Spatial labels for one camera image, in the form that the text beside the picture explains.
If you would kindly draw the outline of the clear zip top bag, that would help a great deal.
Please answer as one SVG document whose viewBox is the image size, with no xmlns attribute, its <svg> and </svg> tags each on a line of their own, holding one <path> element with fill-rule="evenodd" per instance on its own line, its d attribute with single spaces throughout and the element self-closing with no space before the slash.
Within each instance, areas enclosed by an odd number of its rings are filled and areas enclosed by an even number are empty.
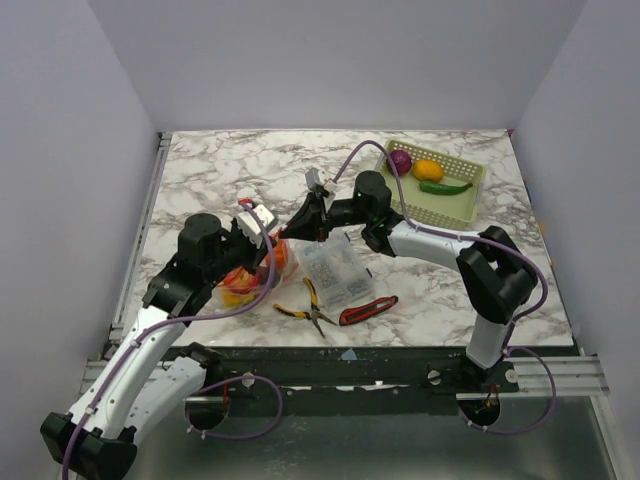
<svg viewBox="0 0 640 480">
<path fill-rule="evenodd" d="M 281 240 L 279 238 L 279 233 L 277 233 L 276 235 L 271 237 L 272 241 L 274 242 L 274 246 L 276 245 L 278 240 Z M 286 270 L 279 272 L 275 269 L 275 277 L 273 280 L 273 288 L 277 288 L 281 283 L 283 282 L 287 282 L 289 278 L 291 278 L 293 276 L 293 274 L 295 273 L 295 271 L 298 269 L 298 261 L 295 257 L 295 254 L 292 251 L 292 248 L 289 246 L 289 250 L 290 250 L 290 263 L 287 267 Z M 268 280 L 268 276 L 269 276 L 269 271 L 270 271 L 270 267 L 266 268 L 264 266 L 262 266 L 261 264 L 256 268 L 256 273 L 255 275 L 259 275 L 261 278 L 260 281 L 260 286 L 258 288 L 256 288 L 252 293 L 254 293 L 256 295 L 256 298 L 262 293 L 262 291 L 264 290 L 264 287 L 267 284 L 267 280 Z M 222 302 L 221 299 L 221 290 L 223 288 L 226 288 L 223 285 L 223 281 L 215 288 L 216 291 L 216 295 L 219 299 L 219 304 L 223 307 L 225 307 L 225 305 Z"/>
</svg>

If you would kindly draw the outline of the orange toy pumpkin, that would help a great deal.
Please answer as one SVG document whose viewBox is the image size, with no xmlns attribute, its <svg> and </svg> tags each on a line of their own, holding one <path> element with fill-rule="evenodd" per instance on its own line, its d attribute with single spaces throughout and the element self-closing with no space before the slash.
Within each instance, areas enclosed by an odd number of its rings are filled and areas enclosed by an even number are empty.
<svg viewBox="0 0 640 480">
<path fill-rule="evenodd" d="M 290 263 L 290 257 L 291 255 L 288 242 L 286 240 L 278 240 L 276 245 L 273 247 L 273 254 L 267 254 L 261 265 L 269 268 L 274 261 L 275 269 L 282 272 L 287 269 Z"/>
</svg>

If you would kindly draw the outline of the red toy apple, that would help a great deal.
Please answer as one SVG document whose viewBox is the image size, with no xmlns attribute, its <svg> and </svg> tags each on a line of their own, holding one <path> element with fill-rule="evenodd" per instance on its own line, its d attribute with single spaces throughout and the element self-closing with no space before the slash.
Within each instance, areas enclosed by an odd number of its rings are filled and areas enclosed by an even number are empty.
<svg viewBox="0 0 640 480">
<path fill-rule="evenodd" d="M 259 275 L 251 274 L 243 268 L 237 268 L 226 275 L 223 285 L 235 295 L 247 295 L 260 286 Z"/>
</svg>

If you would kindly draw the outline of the yellow toy bell pepper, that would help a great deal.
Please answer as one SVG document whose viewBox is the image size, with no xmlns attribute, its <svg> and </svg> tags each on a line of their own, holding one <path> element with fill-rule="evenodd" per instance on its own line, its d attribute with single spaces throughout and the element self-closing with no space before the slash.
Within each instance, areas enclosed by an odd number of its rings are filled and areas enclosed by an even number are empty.
<svg viewBox="0 0 640 480">
<path fill-rule="evenodd" d="M 244 305 L 249 304 L 256 298 L 256 295 L 252 292 L 249 293 L 237 293 L 228 288 L 221 290 L 221 299 L 223 304 L 228 309 L 241 308 Z"/>
</svg>

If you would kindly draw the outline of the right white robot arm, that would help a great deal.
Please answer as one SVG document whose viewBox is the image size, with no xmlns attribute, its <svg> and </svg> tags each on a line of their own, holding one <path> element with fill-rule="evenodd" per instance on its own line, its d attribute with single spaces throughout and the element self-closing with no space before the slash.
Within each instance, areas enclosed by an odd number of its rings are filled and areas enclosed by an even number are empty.
<svg viewBox="0 0 640 480">
<path fill-rule="evenodd" d="M 460 367 L 460 379 L 480 392 L 496 380 L 495 365 L 511 330 L 515 313 L 537 285 L 534 269 L 506 232 L 490 227 L 478 234 L 412 224 L 391 207 L 392 192 L 383 176 L 358 174 L 353 194 L 337 200 L 316 168 L 305 174 L 308 193 L 280 236 L 324 242 L 335 228 L 361 225 L 361 237 L 374 252 L 424 260 L 460 273 L 476 312 L 471 340 Z"/>
</svg>

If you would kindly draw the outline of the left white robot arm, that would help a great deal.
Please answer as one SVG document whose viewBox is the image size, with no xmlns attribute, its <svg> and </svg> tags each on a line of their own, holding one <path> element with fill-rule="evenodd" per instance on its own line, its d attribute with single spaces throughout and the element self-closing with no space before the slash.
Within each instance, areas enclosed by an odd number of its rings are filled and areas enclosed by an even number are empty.
<svg viewBox="0 0 640 480">
<path fill-rule="evenodd" d="M 195 391 L 214 393 L 222 380 L 203 347 L 178 359 L 158 381 L 162 357 L 231 271 L 256 270 L 273 250 L 276 216 L 247 203 L 230 228 L 200 213 L 187 218 L 176 253 L 149 282 L 129 333 L 93 384 L 65 413 L 50 413 L 40 432 L 62 478 L 122 479 L 157 423 Z"/>
</svg>

